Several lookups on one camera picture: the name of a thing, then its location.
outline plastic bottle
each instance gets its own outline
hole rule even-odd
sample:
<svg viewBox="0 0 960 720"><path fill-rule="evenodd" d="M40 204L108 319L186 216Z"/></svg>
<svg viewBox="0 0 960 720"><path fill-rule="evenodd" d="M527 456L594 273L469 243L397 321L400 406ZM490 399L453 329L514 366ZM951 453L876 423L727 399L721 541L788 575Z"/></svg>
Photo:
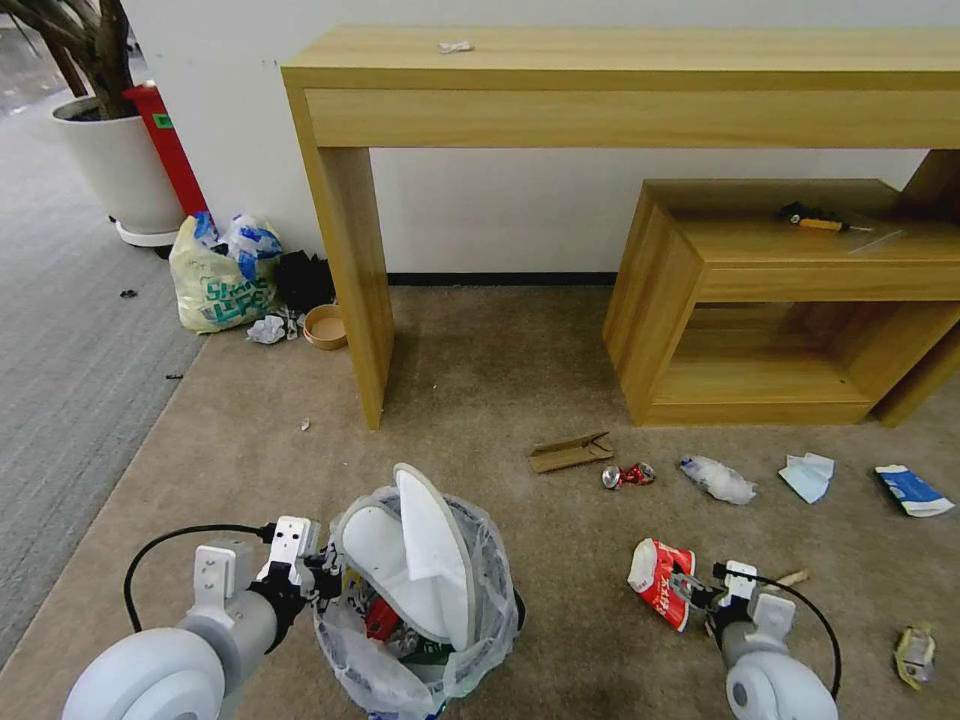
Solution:
<svg viewBox="0 0 960 720"><path fill-rule="evenodd" d="M691 455L680 461L684 474L717 500L746 505L757 494L756 484L743 475L703 455Z"/></svg>

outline black cable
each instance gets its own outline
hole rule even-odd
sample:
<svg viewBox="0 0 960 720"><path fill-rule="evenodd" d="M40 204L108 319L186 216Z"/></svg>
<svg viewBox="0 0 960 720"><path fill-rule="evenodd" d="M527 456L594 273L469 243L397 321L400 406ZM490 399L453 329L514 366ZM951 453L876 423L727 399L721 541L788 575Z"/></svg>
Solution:
<svg viewBox="0 0 960 720"><path fill-rule="evenodd" d="M820 608L813 604L810 600L807 600L806 596L802 593L794 590L789 585L784 585L783 583L778 583L776 580L771 580L770 578L765 578L762 575L750 575L749 573L742 573L737 570L728 570L724 568L724 572L727 575L737 575L739 577L749 578L750 580L756 580L761 582L764 585L773 585L778 587L781 590L785 590L794 597L799 598L803 603L813 611L813 614L817 616L817 619L823 623L823 627L827 631L827 635L830 636L830 644L833 646L833 687L830 688L830 695L834 700L837 699L837 695L840 694L840 672L841 672L841 662L840 662L840 642L837 640L837 634L833 632L833 628L830 626L830 621L820 612Z"/></svg>
<svg viewBox="0 0 960 720"><path fill-rule="evenodd" d="M179 530L174 530L172 532L165 533L164 535L155 537L153 540L140 548L140 551L133 556L133 560L130 561L130 566L127 568L127 574L123 578L123 603L127 606L127 615L130 616L130 624L133 625L133 631L140 632L143 630L143 626L140 624L140 616L137 615L137 608L133 604L133 574L137 571L137 566L140 564L140 561L143 560L144 556L153 550L153 548L155 548L157 545L169 540L170 538L199 532L247 533L249 535L256 535L265 543L270 543L273 540L273 533L275 530L276 523L269 523L259 528L253 527L252 525L213 523L212 525L190 525L189 527L183 527Z"/></svg>

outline red cylinder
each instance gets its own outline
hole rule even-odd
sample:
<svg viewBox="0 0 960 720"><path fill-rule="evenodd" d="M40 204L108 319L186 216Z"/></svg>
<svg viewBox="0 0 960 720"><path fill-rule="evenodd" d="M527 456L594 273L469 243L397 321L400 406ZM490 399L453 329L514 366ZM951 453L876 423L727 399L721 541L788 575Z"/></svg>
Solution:
<svg viewBox="0 0 960 720"><path fill-rule="evenodd" d="M123 94L136 105L140 117L143 118L183 211L188 215L205 211L207 201L203 199L197 178L193 175L193 169L183 152L180 138L177 137L156 85L152 82L143 83L124 91Z"/></svg>

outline beige carpet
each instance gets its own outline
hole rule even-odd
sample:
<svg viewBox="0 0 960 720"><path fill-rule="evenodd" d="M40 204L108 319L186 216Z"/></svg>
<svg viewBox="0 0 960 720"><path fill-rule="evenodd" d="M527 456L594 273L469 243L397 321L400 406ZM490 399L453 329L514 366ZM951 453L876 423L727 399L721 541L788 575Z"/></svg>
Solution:
<svg viewBox="0 0 960 720"><path fill-rule="evenodd" d="M129 631L120 596L127 561L180 525L260 524L282 513L329 521L387 484L398 461L486 508L505 538L528 626L505 665L450 718L723 718L724 671L699 623L684 634L625 583L646 536L694 549L702 568L738 558L802 587L833 621L844 650L841 715L956 716L960 512L903 516L871 468L899 462L960 499L960 385L896 430L640 430L599 338L606 289L399 289L399 330L383 429L369 433L346 351L303 341L260 347L242 333L207 343L0 675L7 720L57 716L79 671ZM312 426L300 431L309 417ZM658 481L606 491L600 466L535 476L537 441L609 429L617 459L652 463ZM785 453L838 461L827 497L808 506L776 471ZM684 453L715 457L759 482L733 507L675 469ZM175 623L190 602L195 540L156 550L135 587L147 626ZM907 623L928 620L939 677L922 693L891 668ZM799 613L797 657L830 672L829 644ZM361 718L300 617L249 684L241 718Z"/></svg>

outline screwdriver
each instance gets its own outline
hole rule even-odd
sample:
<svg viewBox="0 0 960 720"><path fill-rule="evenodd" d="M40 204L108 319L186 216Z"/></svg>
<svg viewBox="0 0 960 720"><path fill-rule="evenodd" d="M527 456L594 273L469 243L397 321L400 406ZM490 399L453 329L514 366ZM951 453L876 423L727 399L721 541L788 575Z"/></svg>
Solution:
<svg viewBox="0 0 960 720"><path fill-rule="evenodd" d="M873 232L873 228L863 225L851 225L844 222L833 213L827 213L819 208L808 208L801 202L792 202L780 208L780 217L786 217L791 225L812 228L814 230L829 230L831 232L844 232L845 230L859 230L860 232Z"/></svg>

